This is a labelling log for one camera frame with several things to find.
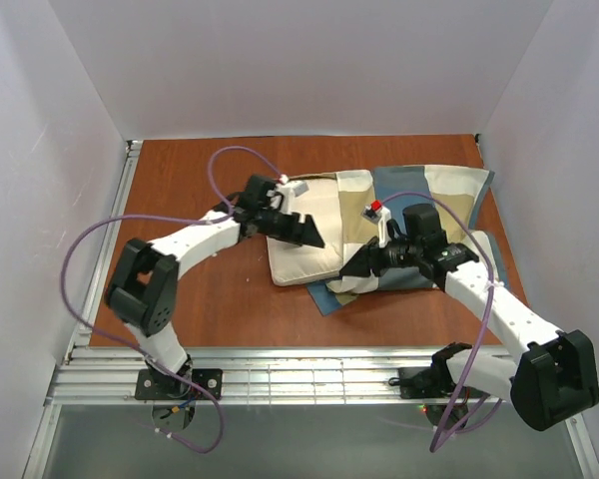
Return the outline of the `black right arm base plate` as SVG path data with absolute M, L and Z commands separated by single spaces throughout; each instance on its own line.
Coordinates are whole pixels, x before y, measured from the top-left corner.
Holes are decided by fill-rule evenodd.
M 401 367 L 397 376 L 388 380 L 388 385 L 397 387 L 401 399 L 449 398 L 456 384 L 443 378 L 433 367 L 419 371 Z

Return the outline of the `blue beige white patchwork pillowcase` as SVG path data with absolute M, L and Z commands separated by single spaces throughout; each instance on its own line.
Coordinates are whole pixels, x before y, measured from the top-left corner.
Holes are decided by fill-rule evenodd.
M 375 196 L 391 211 L 389 240 L 404 239 L 423 249 L 429 274 L 416 267 L 391 268 L 371 277 L 337 277 L 308 286 L 319 311 L 329 315 L 364 293 L 444 288 L 444 275 L 477 258 L 509 286 L 496 238 L 477 231 L 478 213 L 494 173 L 467 167 L 428 165 L 382 167 L 373 173 Z

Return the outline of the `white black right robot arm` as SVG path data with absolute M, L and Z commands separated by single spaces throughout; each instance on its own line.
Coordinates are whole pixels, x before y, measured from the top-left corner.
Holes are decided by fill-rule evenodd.
M 432 355 L 414 375 L 390 379 L 404 398 L 461 396 L 470 389 L 513 405 L 532 429 L 544 431 L 599 403 L 592 341 L 580 330 L 566 332 L 541 318 L 496 282 L 494 271 L 468 245 L 448 240 L 437 209 L 416 204 L 392 219 L 379 201 L 363 210 L 379 225 L 349 259 L 345 279 L 378 279 L 391 269 L 413 267 L 441 291 L 462 303 L 502 342 L 500 358 L 476 345 L 453 342 Z

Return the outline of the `cream white pillow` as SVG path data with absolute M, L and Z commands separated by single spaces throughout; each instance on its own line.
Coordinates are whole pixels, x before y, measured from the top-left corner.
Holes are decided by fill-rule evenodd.
M 336 277 L 342 266 L 342 219 L 336 174 L 294 177 L 282 186 L 284 214 L 299 215 L 292 240 L 267 239 L 272 281 L 291 286 Z

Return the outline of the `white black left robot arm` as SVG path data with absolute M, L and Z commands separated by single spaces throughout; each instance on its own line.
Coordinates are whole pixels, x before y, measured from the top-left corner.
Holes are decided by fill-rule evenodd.
M 252 175 L 201 219 L 166 237 L 125 244 L 105 292 L 105 304 L 135 337 L 152 381 L 170 397 L 191 387 L 190 355 L 172 325 L 179 280 L 193 267 L 242 240 L 263 235 L 292 245 L 324 247 L 314 219 L 291 210 L 306 182 Z

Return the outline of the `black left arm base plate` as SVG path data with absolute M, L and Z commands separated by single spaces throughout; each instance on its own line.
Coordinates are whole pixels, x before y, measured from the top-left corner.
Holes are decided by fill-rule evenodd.
M 224 372 L 218 368 L 194 368 L 189 378 L 191 382 L 207 390 L 217 400 L 222 396 L 223 379 Z M 146 401 L 184 401 L 190 398 L 208 400 L 208 397 L 198 389 L 149 367 L 141 369 L 138 373 L 134 398 Z

